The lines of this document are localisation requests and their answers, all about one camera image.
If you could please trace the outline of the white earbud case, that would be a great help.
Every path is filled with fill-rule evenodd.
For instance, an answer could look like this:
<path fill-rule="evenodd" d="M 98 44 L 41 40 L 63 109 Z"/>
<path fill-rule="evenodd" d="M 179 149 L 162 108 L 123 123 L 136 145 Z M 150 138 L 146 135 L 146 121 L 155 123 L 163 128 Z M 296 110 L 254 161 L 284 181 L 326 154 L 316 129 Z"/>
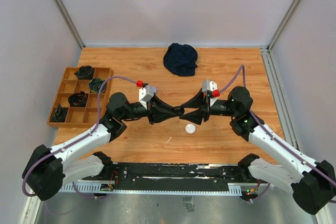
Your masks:
<path fill-rule="evenodd" d="M 196 131 L 196 126 L 195 126 L 194 124 L 192 124 L 192 123 L 187 124 L 187 125 L 185 126 L 185 131 L 186 131 L 188 134 L 193 134 L 193 133 L 195 133 L 195 131 Z"/>

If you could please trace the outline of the black earbud case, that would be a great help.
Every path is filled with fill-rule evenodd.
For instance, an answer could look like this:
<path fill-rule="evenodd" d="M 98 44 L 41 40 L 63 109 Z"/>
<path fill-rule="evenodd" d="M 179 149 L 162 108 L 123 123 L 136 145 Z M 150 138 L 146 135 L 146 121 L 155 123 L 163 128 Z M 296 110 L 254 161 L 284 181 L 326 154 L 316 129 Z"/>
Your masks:
<path fill-rule="evenodd" d="M 175 106 L 173 108 L 173 112 L 177 115 L 177 116 L 181 116 L 184 114 L 185 110 L 182 106 Z"/>

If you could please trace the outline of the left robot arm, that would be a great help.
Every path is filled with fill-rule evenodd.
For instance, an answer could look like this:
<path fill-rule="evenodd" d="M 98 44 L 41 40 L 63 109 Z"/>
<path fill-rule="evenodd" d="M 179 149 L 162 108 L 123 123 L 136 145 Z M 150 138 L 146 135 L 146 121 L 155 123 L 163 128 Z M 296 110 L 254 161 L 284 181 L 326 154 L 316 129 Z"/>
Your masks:
<path fill-rule="evenodd" d="M 183 113 L 182 106 L 166 104 L 155 94 L 144 103 L 130 103 L 123 93 L 114 93 L 104 116 L 93 127 L 62 144 L 52 147 L 42 144 L 34 149 L 22 174 L 22 191 L 42 201 L 50 199 L 63 185 L 66 166 L 118 138 L 127 128 L 126 121 L 148 118 L 150 124 L 155 124 Z"/>

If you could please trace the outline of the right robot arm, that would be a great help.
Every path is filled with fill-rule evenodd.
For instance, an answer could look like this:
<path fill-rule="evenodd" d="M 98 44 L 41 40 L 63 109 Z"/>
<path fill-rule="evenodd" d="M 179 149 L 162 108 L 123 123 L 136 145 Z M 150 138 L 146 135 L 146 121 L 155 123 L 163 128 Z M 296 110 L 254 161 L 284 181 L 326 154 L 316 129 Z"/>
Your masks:
<path fill-rule="evenodd" d="M 194 111 L 181 115 L 200 125 L 211 115 L 229 116 L 233 132 L 250 142 L 277 161 L 273 165 L 249 154 L 239 162 L 238 177 L 244 182 L 260 179 L 286 191 L 305 212 L 315 215 L 335 197 L 335 171 L 332 164 L 317 162 L 300 152 L 274 133 L 251 111 L 253 99 L 247 88 L 234 87 L 227 100 L 220 100 L 216 89 L 200 90 L 196 96 L 182 104 Z"/>

